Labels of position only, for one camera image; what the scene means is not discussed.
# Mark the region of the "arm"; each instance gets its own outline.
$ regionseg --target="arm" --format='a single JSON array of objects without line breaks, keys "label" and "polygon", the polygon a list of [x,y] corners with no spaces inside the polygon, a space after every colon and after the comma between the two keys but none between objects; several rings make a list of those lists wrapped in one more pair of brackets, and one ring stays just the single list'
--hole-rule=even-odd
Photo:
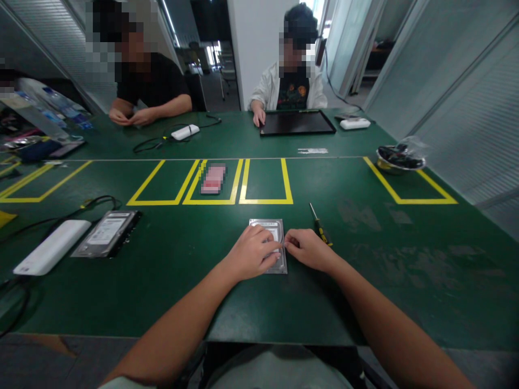
[{"label": "arm", "polygon": [[368,344],[402,388],[473,388],[433,340],[312,230],[290,230],[287,250],[338,283]]},{"label": "arm", "polygon": [[269,69],[270,68],[265,70],[261,75],[259,85],[254,88],[254,91],[252,91],[252,96],[249,100],[249,109],[254,112],[252,121],[256,127],[260,126],[260,122],[265,124],[265,107],[268,104],[270,90],[272,89]]},{"label": "arm", "polygon": [[112,103],[108,116],[114,123],[121,126],[128,126],[131,124],[128,118],[131,117],[133,112],[134,105],[131,102],[117,97]]},{"label": "arm", "polygon": [[145,385],[172,383],[196,351],[225,296],[238,282],[272,267],[280,255],[272,251],[280,247],[263,227],[248,226],[229,254],[139,339],[104,383],[120,376]]},{"label": "arm", "polygon": [[173,100],[169,100],[165,104],[144,108],[135,112],[135,115],[130,119],[130,123],[138,126],[148,125],[157,119],[178,116],[186,112],[191,112],[191,110],[191,96],[182,94]]}]

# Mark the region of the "yellow rectangle marking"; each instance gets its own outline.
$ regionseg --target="yellow rectangle marking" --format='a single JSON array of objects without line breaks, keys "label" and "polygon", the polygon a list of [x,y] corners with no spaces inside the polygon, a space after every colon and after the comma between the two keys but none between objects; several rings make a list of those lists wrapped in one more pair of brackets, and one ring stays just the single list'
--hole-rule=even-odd
[{"label": "yellow rectangle marking", "polygon": [[373,170],[373,173],[377,176],[379,181],[384,185],[389,194],[393,197],[397,204],[401,205],[447,205],[447,204],[458,204],[458,202],[445,190],[443,190],[437,183],[433,181],[425,172],[418,170],[417,173],[422,176],[425,181],[429,183],[439,194],[443,196],[442,199],[403,199],[401,198],[395,190],[389,185],[388,181],[385,177],[380,173],[377,167],[371,163],[368,157],[364,157],[364,161],[368,164],[368,166]]},{"label": "yellow rectangle marking", "polygon": [[36,179],[37,177],[41,176],[44,172],[50,170],[53,168],[53,165],[44,165],[43,167],[46,167],[46,166],[49,166],[48,169],[42,171],[40,174],[38,175],[35,175],[34,177],[32,177],[31,179],[29,179],[28,181],[26,181],[25,183],[19,183],[20,185],[18,185],[16,188],[14,188],[14,190],[12,190],[9,194],[5,195],[5,197],[0,197],[0,203],[39,203],[41,201],[43,201],[47,196],[49,196],[51,193],[53,193],[56,189],[58,189],[60,186],[62,186],[64,183],[66,183],[69,179],[71,179],[72,177],[74,177],[76,174],[78,174],[80,171],[82,171],[85,167],[87,167],[88,165],[90,165],[92,163],[92,161],[87,161],[85,162],[83,165],[81,165],[80,167],[78,167],[76,170],[74,170],[71,174],[69,174],[68,176],[66,176],[65,178],[63,178],[60,182],[58,182],[56,185],[54,185],[51,189],[47,190],[47,192],[45,192],[44,194],[42,194],[41,196],[39,197],[7,197],[7,196],[10,196],[11,194],[13,194],[14,192],[16,192],[17,190],[21,189],[22,187],[26,186],[29,182],[31,182],[32,180]]},{"label": "yellow rectangle marking", "polygon": [[6,167],[4,170],[0,171],[0,176],[2,176],[4,173],[7,173],[11,169],[14,169],[15,167],[20,166],[21,164],[22,164],[21,162],[13,163],[11,166]]},{"label": "yellow rectangle marking", "polygon": [[184,195],[185,189],[188,187],[189,182],[191,181],[191,177],[195,173],[196,166],[198,165],[198,162],[200,162],[199,159],[195,160],[193,162],[193,165],[191,169],[189,170],[189,173],[187,177],[184,180],[184,183],[182,184],[180,190],[178,191],[177,197],[175,197],[175,200],[137,200],[137,198],[141,195],[141,193],[144,191],[144,189],[148,186],[150,181],[154,178],[155,174],[159,171],[159,169],[164,165],[165,159],[160,161],[158,165],[153,169],[151,174],[148,176],[148,178],[142,183],[141,187],[135,192],[135,194],[131,197],[130,201],[127,202],[126,205],[146,205],[146,206],[152,206],[152,205],[178,205],[180,204],[180,200],[182,199],[182,196]]},{"label": "yellow rectangle marking", "polygon": [[28,176],[22,178],[17,183],[11,185],[9,188],[4,190],[3,192],[0,192],[0,202],[4,202],[2,200],[5,197],[10,196],[11,194],[15,193],[18,189],[26,186],[29,182],[35,180],[36,178],[38,178],[39,176],[41,176],[43,173],[47,172],[48,170],[52,169],[53,167],[54,167],[53,165],[43,165],[39,169],[30,173]]},{"label": "yellow rectangle marking", "polygon": [[196,173],[196,177],[191,184],[188,194],[185,195],[184,202],[182,205],[234,205],[236,204],[236,195],[238,194],[239,177],[242,173],[243,160],[238,160],[238,167],[236,168],[236,174],[234,175],[234,181],[232,183],[231,197],[229,200],[191,200],[191,196],[195,192],[198,181],[202,178],[207,159],[202,161],[200,169]]},{"label": "yellow rectangle marking", "polygon": [[8,162],[10,162],[12,159],[14,159],[14,158],[16,158],[16,156],[10,156],[9,158],[4,159],[2,162],[0,162],[0,164],[3,165],[4,163],[8,163]]},{"label": "yellow rectangle marking", "polygon": [[247,184],[249,182],[250,159],[245,160],[245,168],[243,170],[242,188],[239,193],[239,204],[263,204],[263,205],[290,205],[294,201],[292,199],[292,191],[290,189],[290,180],[288,179],[287,161],[281,158],[281,170],[283,172],[283,183],[285,186],[285,199],[247,199]]}]

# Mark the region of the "black cable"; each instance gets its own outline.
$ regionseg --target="black cable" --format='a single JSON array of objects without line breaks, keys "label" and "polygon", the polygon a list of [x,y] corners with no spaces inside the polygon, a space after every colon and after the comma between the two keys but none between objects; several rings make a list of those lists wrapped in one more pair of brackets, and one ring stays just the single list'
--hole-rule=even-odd
[{"label": "black cable", "polygon": [[357,107],[360,111],[364,112],[364,110],[357,104],[348,103],[345,99],[343,99],[341,96],[339,96],[337,93],[335,93],[334,87],[331,85],[330,81],[330,75],[328,73],[328,52],[326,50],[326,45],[324,45],[324,56],[326,58],[326,78],[328,79],[328,85],[330,85],[331,91],[334,93],[335,97],[337,97],[339,100],[345,102],[348,105],[352,105],[354,107]]},{"label": "black cable", "polygon": [[[74,211],[72,213],[69,213],[68,215],[65,215],[65,216],[62,216],[62,217],[57,217],[57,218],[50,218],[50,219],[41,220],[40,222],[32,223],[32,224],[30,224],[28,226],[25,226],[22,229],[20,229],[18,231],[15,231],[12,234],[9,234],[8,236],[6,236],[4,239],[0,240],[0,244],[7,242],[8,240],[12,239],[13,237],[15,237],[17,235],[20,235],[22,232],[25,232],[25,231],[33,228],[33,227],[36,227],[36,226],[39,226],[41,224],[54,221],[54,223],[47,229],[44,237],[42,238],[42,241],[44,241],[65,220],[71,219],[73,217],[76,217],[79,214],[81,214],[81,213],[83,213],[83,212],[85,212],[87,210],[90,210],[92,208],[95,208],[97,205],[106,203],[108,201],[112,201],[112,209],[111,209],[112,211],[115,211],[115,210],[119,209],[119,207],[122,205],[122,203],[119,200],[117,200],[114,196],[110,196],[109,194],[106,194],[104,196],[99,196],[99,197],[96,197],[93,200],[88,201],[88,203],[83,205],[81,208],[79,208],[78,210],[76,210],[76,211]],[[92,223],[96,224],[100,220],[101,220],[101,218],[99,218],[97,220],[94,220]],[[27,310],[27,306],[28,306],[29,300],[31,298],[31,291],[25,285],[25,282],[27,280],[29,280],[30,278],[31,277],[29,277],[29,276],[18,276],[18,277],[14,278],[14,279],[6,280],[6,281],[4,281],[3,283],[0,284],[0,291],[2,291],[3,289],[6,289],[7,290],[6,294],[9,292],[9,290],[11,290],[10,286],[15,287],[16,285],[20,285],[21,288],[24,291],[22,307],[20,308],[20,310],[16,314],[16,317],[11,322],[11,324],[9,324],[7,329],[4,330],[2,333],[0,333],[0,339],[2,339],[5,335],[7,335],[9,332],[11,332],[18,325],[19,321],[23,317],[23,314]]]},{"label": "black cable", "polygon": [[[39,226],[39,225],[44,224],[44,223],[55,221],[47,229],[47,231],[46,231],[46,233],[45,233],[45,235],[44,235],[44,237],[42,239],[42,241],[43,241],[43,240],[47,239],[47,237],[50,234],[52,234],[52,232],[58,227],[58,224],[61,224],[61,222],[64,222],[67,219],[76,217],[79,214],[83,213],[84,211],[92,209],[92,208],[96,207],[97,205],[103,204],[103,203],[105,203],[105,202],[107,202],[109,200],[112,201],[112,209],[111,209],[112,211],[117,210],[121,206],[121,202],[119,200],[117,200],[115,197],[110,196],[109,194],[106,194],[104,196],[99,196],[99,197],[97,197],[97,198],[95,198],[93,200],[90,200],[88,203],[83,205],[80,209],[78,209],[78,210],[76,210],[76,211],[74,211],[74,212],[72,212],[72,213],[70,213],[68,215],[65,215],[65,216],[62,216],[62,217],[57,217],[57,218],[45,219],[45,220],[41,220],[40,222],[29,224],[28,226],[25,226],[22,229],[7,235],[5,238],[0,240],[0,244],[7,242],[8,240],[14,238],[17,235],[20,235],[22,232],[25,232],[25,231],[33,228],[33,227]],[[97,223],[99,220],[100,219],[94,220],[92,223]]]},{"label": "black cable", "polygon": [[0,285],[0,291],[2,289],[4,289],[4,288],[7,289],[10,284],[12,284],[13,286],[20,285],[22,287],[23,291],[24,291],[22,307],[20,308],[20,310],[16,314],[16,316],[15,316],[14,320],[11,322],[11,324],[9,324],[9,326],[7,326],[7,328],[2,333],[0,333],[0,339],[2,339],[4,336],[6,336],[9,332],[11,332],[18,325],[19,321],[23,317],[23,314],[27,310],[27,306],[29,304],[29,300],[31,299],[31,291],[25,285],[25,282],[28,279],[29,279],[28,276],[18,276],[16,278],[12,279],[12,280],[7,280],[2,285]]},{"label": "black cable", "polygon": [[[211,118],[211,119],[214,119],[216,120],[216,122],[214,123],[210,123],[210,124],[206,124],[206,125],[203,125],[203,126],[198,126],[199,129],[201,128],[207,128],[207,127],[211,127],[211,126],[214,126],[214,125],[217,125],[217,124],[220,124],[222,122],[222,120],[219,118],[219,117],[216,117],[216,116],[211,116],[209,114],[205,114],[206,117],[208,118]],[[173,138],[171,135],[169,136],[166,136],[166,132],[167,133],[170,133],[170,131],[175,128],[175,127],[179,127],[179,126],[182,126],[182,127],[188,127],[188,126],[192,126],[194,124],[186,124],[186,123],[177,123],[177,124],[174,124],[173,126],[171,127],[168,127],[167,129],[165,129],[164,131],[162,131],[162,136],[159,137],[159,138],[151,138],[151,139],[148,139],[148,140],[145,140],[144,142],[141,142],[139,143],[137,146],[135,146],[133,148],[133,152],[135,154],[139,154],[140,152],[143,152],[143,151],[148,151],[148,150],[153,150],[153,149],[160,149],[162,147],[162,145],[166,142],[176,142],[176,143],[179,143],[179,142],[189,142],[189,139],[183,139],[183,140],[176,140],[175,138]],[[153,145],[150,145],[149,147],[146,147],[144,149],[141,149],[142,146],[148,144],[148,143],[151,143],[151,142],[157,142]]]}]

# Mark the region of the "phone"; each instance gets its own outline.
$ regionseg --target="phone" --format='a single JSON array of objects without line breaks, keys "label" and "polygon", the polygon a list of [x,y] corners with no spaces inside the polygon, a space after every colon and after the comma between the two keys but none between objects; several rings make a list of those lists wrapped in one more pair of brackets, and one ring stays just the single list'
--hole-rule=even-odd
[{"label": "phone", "polygon": [[209,166],[200,193],[205,195],[219,194],[222,190],[226,170],[227,167],[225,164],[212,164]]}]

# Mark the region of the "screwdriver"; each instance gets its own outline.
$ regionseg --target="screwdriver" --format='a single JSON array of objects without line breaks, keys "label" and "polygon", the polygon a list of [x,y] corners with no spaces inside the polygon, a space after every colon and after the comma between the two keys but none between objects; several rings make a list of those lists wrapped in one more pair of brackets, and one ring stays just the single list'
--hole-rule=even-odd
[{"label": "screwdriver", "polygon": [[309,203],[309,204],[310,204],[310,208],[312,209],[312,213],[314,214],[315,228],[317,229],[317,232],[321,236],[321,239],[323,240],[323,242],[325,242],[328,246],[333,246],[334,244],[331,242],[330,237],[324,231],[323,226],[321,225],[321,222],[319,221],[319,218],[315,214],[314,207],[312,207],[312,203]]}]

